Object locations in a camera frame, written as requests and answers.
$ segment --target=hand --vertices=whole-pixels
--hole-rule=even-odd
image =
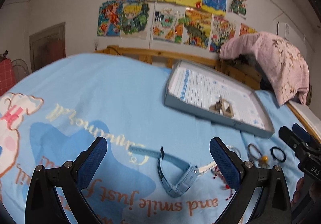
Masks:
[[[296,187],[296,191],[293,194],[293,200],[291,201],[291,206],[293,206],[295,203],[298,202],[298,200],[300,199],[300,190],[302,189],[304,184],[304,178],[301,178],[298,180],[297,182],[297,187]],[[309,190],[309,194],[311,199],[313,199],[313,201],[315,202],[318,198],[321,197],[321,183],[319,182],[314,182]]]

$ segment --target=pink blanket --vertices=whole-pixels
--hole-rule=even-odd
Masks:
[[[253,54],[268,77],[281,106],[298,93],[305,104],[309,92],[309,69],[298,48],[285,39],[259,32],[233,38],[223,44],[219,57],[235,59],[240,54]]]

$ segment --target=electrical outlet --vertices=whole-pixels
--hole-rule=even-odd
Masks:
[[[99,49],[99,39],[95,39],[94,40],[94,48],[95,48],[95,51],[97,51]]]

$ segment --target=red checkered cloth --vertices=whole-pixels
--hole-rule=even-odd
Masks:
[[[0,96],[10,90],[16,84],[11,60],[5,59],[0,62]]]

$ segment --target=small brown door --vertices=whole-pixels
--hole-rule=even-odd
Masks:
[[[51,26],[29,38],[32,72],[66,57],[65,23]]]

